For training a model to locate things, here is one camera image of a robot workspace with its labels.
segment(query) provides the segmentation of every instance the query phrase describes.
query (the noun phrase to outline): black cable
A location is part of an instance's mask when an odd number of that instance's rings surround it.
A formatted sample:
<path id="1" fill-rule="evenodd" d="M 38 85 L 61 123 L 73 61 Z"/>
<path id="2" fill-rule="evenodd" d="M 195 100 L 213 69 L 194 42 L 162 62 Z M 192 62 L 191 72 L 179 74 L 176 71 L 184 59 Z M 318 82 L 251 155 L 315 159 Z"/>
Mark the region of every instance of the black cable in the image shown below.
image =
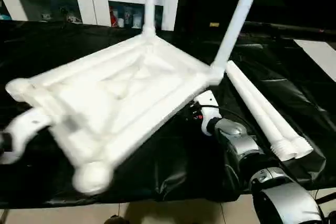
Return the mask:
<path id="1" fill-rule="evenodd" d="M 242 122 L 244 122 L 255 134 L 257 133 L 255 127 L 249 123 L 245 118 L 243 118 L 241 115 L 238 115 L 236 112 L 233 112 L 232 110 L 229 110 L 229 109 L 225 109 L 225 108 L 221 108 L 219 106 L 216 106 L 216 105 L 199 105 L 198 108 L 216 108 L 216 109 L 219 109 L 219 110 L 223 110 L 223 111 L 226 111 L 228 113 L 230 113 L 231 115 L 239 118 Z"/>
<path id="2" fill-rule="evenodd" d="M 317 194 L 318 194 L 319 190 L 320 190 L 320 189 L 318 189 L 318 190 L 316 191 L 314 200 L 316 200 L 316 197 L 317 197 Z"/>

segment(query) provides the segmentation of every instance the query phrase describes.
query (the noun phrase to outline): spherical joint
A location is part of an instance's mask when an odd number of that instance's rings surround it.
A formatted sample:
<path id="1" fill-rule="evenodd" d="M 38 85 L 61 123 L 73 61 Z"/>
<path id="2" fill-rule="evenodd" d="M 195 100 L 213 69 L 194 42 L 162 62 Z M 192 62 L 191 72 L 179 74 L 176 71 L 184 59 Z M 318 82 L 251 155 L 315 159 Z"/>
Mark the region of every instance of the spherical joint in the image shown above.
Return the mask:
<path id="1" fill-rule="evenodd" d="M 32 87 L 28 79 L 18 78 L 10 81 L 6 85 L 6 91 L 15 101 L 23 102 L 23 94 Z"/>
<path id="2" fill-rule="evenodd" d="M 111 180 L 112 172 L 107 164 L 92 162 L 76 169 L 73 184 L 83 194 L 96 195 L 105 191 Z"/>

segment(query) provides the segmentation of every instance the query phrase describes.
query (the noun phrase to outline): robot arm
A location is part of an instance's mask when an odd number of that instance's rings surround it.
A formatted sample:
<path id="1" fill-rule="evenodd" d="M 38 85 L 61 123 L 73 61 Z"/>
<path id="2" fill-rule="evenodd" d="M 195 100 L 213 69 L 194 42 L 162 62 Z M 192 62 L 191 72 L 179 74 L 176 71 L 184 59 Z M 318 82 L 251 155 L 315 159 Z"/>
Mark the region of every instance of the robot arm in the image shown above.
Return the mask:
<path id="1" fill-rule="evenodd" d="M 199 95 L 195 102 L 206 122 L 203 132 L 214 135 L 224 148 L 229 156 L 226 160 L 230 160 L 225 165 L 234 171 L 238 183 L 248 186 L 261 223 L 324 222 L 311 195 L 281 169 L 278 160 L 262 151 L 242 124 L 216 116 L 219 109 L 211 91 Z"/>

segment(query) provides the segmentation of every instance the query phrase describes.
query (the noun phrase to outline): black tablecloth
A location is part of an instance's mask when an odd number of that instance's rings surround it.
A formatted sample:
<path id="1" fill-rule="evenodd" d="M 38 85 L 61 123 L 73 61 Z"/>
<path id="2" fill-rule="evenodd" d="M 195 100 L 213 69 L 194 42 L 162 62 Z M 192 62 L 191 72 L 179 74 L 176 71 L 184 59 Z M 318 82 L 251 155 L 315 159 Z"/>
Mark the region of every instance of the black tablecloth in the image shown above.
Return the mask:
<path id="1" fill-rule="evenodd" d="M 0 22 L 0 126 L 4 128 L 28 106 L 15 102 L 5 84 L 32 77 L 138 34 L 101 26 Z M 211 63 L 219 41 L 160 32 L 159 36 L 190 55 Z M 315 151 L 285 162 L 305 188 L 336 186 L 336 84 L 292 40 L 241 37 L 232 59 Z M 223 115 L 245 123 L 258 143 L 268 142 L 228 81 L 210 87 Z M 207 198 L 235 200 L 223 169 L 223 150 L 201 133 L 182 110 L 116 171 L 109 190 L 85 196 L 71 184 L 73 167 L 47 129 L 27 146 L 23 158 L 0 166 L 0 208 L 34 208 L 114 203 L 140 199 Z"/>

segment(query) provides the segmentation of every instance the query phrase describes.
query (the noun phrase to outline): table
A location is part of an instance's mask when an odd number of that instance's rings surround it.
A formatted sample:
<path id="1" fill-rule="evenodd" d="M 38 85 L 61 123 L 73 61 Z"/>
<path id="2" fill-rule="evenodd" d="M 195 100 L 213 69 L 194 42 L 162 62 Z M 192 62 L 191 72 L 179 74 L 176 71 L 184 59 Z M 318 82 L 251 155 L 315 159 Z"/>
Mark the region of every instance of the table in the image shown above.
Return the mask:
<path id="1" fill-rule="evenodd" d="M 5 84 L 31 77 L 135 36 L 140 31 L 71 23 L 0 22 L 0 126 L 4 128 L 28 106 L 15 102 Z M 220 41 L 169 31 L 159 36 L 190 55 L 211 63 Z M 306 189 L 336 186 L 336 84 L 291 39 L 240 37 L 232 59 L 311 142 L 310 155 L 284 162 Z M 268 152 L 268 144 L 232 84 L 224 77 L 211 87 L 223 115 L 248 122 L 248 130 Z M 16 164 L 0 166 L 0 208 L 37 208 L 206 198 L 233 201 L 242 191 L 229 183 L 223 150 L 201 133 L 199 122 L 180 111 L 117 170 L 110 189 L 97 196 L 76 192 L 74 169 L 47 130 L 27 146 Z"/>

